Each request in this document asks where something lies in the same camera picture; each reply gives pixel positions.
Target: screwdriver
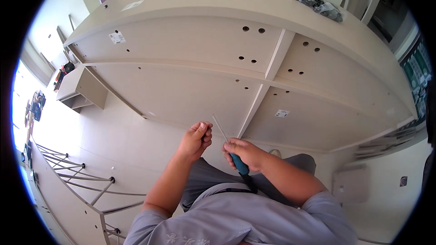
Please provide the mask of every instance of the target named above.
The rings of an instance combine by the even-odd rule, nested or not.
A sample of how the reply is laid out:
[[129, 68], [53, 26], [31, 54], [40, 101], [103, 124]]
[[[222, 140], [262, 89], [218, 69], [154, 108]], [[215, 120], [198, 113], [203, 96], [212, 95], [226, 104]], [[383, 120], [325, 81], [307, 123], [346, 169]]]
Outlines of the screwdriver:
[[[225, 141], [228, 143], [227, 137], [225, 136], [225, 133], [221, 129], [221, 126], [220, 126], [220, 124], [219, 124], [219, 122], [214, 114], [212, 114], [212, 118], [214, 119], [215, 123], [217, 124], [217, 127], [218, 127], [219, 131], [221, 132], [222, 136], [224, 137]], [[239, 175], [241, 175], [241, 177], [243, 178], [245, 184], [250, 188], [252, 193], [256, 194], [257, 187], [254, 185], [251, 176], [248, 175], [248, 173], [250, 172], [250, 170], [248, 169], [248, 166], [241, 160], [241, 158], [238, 155], [231, 153], [230, 156], [232, 157], [232, 161], [235, 164], [235, 167], [238, 170]]]

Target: hand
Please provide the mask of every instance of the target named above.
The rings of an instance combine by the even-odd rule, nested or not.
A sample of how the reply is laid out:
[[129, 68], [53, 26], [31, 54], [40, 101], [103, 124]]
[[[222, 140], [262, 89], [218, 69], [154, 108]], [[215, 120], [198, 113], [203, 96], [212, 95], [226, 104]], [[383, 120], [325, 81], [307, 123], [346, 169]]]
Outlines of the hand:
[[261, 171], [262, 161], [265, 157], [271, 155], [250, 142], [237, 138], [230, 138], [228, 143], [224, 143], [224, 145], [222, 145], [222, 151], [224, 151], [225, 158], [233, 169], [236, 169], [236, 167], [230, 153], [241, 157], [241, 160], [247, 164], [248, 168], [253, 172]]
[[190, 162], [198, 160], [212, 144], [212, 126], [207, 121], [194, 124], [183, 136], [176, 155], [183, 156]]

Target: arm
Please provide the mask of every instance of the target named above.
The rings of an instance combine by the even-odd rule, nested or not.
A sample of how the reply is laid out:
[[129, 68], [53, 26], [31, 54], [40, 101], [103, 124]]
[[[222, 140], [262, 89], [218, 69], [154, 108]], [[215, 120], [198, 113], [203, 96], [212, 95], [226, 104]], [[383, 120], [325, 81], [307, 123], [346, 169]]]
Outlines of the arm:
[[173, 215], [193, 162], [212, 144], [211, 128], [210, 122], [198, 122], [185, 133], [178, 150], [147, 194], [141, 211], [153, 209], [167, 217]]
[[230, 152], [239, 155], [251, 171], [261, 172], [289, 201], [302, 206], [313, 195], [326, 191], [324, 185], [288, 162], [269, 154], [248, 141], [231, 138], [224, 143], [223, 151], [234, 169]]

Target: leg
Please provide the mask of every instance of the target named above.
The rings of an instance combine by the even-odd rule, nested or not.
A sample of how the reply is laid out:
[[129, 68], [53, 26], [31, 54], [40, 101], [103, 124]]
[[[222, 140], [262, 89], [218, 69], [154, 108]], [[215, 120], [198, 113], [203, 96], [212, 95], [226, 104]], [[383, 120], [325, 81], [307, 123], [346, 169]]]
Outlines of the leg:
[[[297, 168], [304, 170], [312, 175], [315, 174], [316, 164], [312, 156], [307, 154], [299, 154], [289, 158], [284, 159], [286, 162], [296, 166]], [[275, 188], [272, 183], [263, 175], [257, 174], [253, 176], [253, 181], [260, 191], [265, 193], [271, 199], [278, 201], [282, 204], [295, 206], [288, 199], [286, 199], [283, 194], [281, 194], [277, 188]]]
[[186, 212], [194, 200], [208, 188], [221, 183], [243, 183], [241, 177], [233, 176], [209, 165], [203, 157], [198, 159], [189, 172], [188, 181], [180, 201], [180, 205]]

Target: clear plastic bag of hardware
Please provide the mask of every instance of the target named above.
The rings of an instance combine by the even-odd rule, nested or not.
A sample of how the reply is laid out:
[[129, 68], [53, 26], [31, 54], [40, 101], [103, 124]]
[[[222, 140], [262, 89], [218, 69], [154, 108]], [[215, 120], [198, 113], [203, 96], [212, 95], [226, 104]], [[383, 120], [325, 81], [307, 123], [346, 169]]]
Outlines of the clear plastic bag of hardware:
[[297, 0], [297, 1], [312, 8], [314, 12], [319, 13], [322, 16], [330, 18], [336, 22], [340, 23], [345, 19], [344, 13], [341, 13], [335, 5], [325, 0]]

